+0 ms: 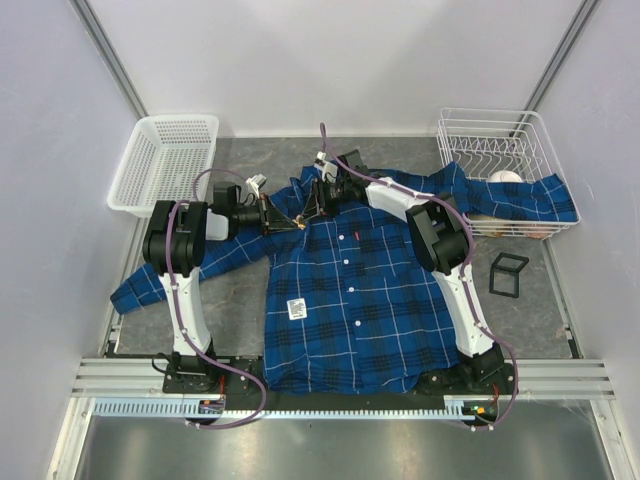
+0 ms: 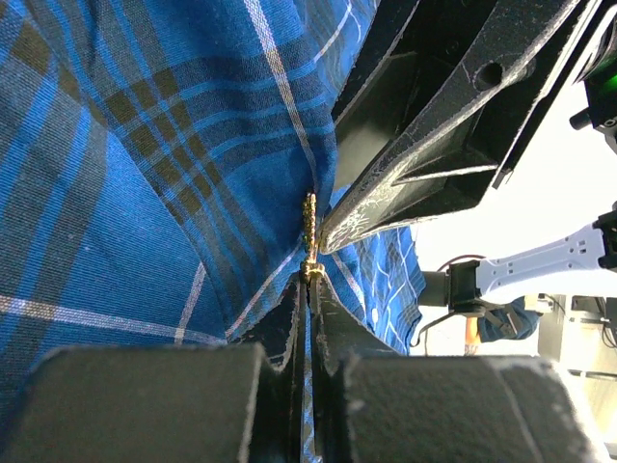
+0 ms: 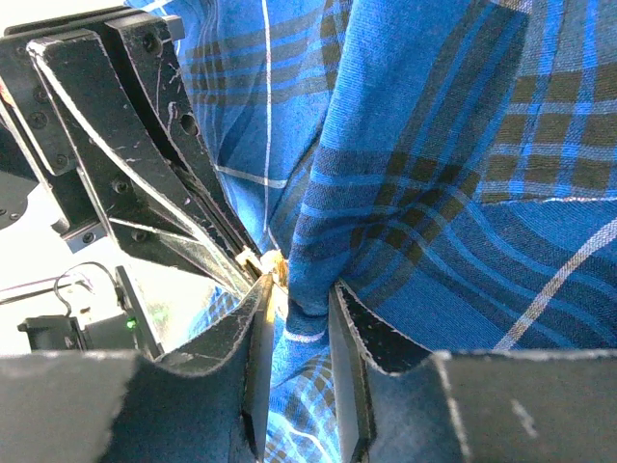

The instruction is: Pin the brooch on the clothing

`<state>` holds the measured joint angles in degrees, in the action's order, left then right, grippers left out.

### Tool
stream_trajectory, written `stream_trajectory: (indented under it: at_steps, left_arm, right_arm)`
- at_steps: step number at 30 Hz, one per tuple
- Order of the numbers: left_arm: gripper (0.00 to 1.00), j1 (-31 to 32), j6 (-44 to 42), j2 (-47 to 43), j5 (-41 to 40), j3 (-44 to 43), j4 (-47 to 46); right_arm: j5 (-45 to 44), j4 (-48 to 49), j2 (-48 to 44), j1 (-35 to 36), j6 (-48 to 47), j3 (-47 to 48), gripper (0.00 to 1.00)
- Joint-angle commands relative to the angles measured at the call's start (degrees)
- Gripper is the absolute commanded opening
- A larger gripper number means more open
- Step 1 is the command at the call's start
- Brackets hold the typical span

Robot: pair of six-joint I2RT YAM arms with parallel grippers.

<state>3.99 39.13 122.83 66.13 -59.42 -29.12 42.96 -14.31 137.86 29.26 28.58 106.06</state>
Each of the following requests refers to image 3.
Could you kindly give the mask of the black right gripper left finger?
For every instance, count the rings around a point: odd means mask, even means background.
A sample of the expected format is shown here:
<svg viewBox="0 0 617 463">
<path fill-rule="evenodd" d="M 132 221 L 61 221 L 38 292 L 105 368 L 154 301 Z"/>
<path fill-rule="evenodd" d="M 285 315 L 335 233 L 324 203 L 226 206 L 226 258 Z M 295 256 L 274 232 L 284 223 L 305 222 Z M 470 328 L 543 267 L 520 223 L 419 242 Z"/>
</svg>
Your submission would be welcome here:
<svg viewBox="0 0 617 463">
<path fill-rule="evenodd" d="M 135 350 L 1 360 L 5 462 L 260 462 L 273 279 L 198 337 L 151 361 Z"/>
</svg>

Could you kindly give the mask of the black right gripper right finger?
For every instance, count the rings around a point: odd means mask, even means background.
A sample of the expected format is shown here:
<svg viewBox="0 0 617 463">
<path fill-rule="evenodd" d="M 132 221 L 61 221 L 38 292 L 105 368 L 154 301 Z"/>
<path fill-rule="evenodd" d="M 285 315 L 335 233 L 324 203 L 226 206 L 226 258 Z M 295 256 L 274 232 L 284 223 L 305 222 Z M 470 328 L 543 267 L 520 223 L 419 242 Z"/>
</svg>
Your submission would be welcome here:
<svg viewBox="0 0 617 463">
<path fill-rule="evenodd" d="M 612 462 L 612 350 L 430 352 L 329 294 L 335 412 L 345 462 Z"/>
</svg>

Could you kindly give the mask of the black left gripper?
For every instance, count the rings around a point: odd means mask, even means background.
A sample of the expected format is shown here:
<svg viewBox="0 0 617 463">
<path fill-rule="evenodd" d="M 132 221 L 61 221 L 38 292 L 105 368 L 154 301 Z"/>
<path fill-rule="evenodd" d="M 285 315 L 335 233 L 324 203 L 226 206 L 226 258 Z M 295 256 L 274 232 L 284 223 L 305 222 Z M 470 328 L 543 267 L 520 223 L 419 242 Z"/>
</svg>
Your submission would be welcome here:
<svg viewBox="0 0 617 463">
<path fill-rule="evenodd" d="M 109 235 L 132 258 L 248 289 L 260 253 L 185 90 L 184 36 L 180 17 L 128 7 L 10 28 L 1 120 L 60 208 L 52 228 L 72 252 Z"/>
</svg>

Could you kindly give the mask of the blue plaid shirt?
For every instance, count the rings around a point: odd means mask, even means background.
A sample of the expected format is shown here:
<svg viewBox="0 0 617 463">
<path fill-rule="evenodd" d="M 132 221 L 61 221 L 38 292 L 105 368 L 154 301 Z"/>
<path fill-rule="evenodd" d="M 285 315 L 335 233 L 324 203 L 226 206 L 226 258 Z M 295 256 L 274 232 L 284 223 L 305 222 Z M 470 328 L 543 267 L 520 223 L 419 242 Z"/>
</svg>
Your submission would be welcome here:
<svg viewBox="0 0 617 463">
<path fill-rule="evenodd" d="M 336 462 L 328 292 L 430 350 L 616 345 L 612 1 L 140 1 L 280 252 L 265 458 Z"/>
</svg>

